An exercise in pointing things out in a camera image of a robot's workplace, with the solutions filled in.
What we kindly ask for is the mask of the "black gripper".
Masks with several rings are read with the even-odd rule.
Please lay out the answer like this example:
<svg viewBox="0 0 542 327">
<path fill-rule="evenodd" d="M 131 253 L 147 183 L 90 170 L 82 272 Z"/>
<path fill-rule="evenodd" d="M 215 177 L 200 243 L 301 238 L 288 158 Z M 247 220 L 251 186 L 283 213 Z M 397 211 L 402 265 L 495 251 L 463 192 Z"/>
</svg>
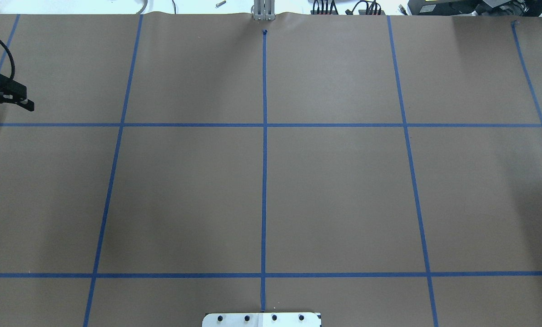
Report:
<svg viewBox="0 0 542 327">
<path fill-rule="evenodd" d="M 26 86 L 6 76 L 0 76 L 0 104 L 3 103 L 14 103 L 29 112 L 35 110 L 34 102 L 28 98 Z"/>
</svg>

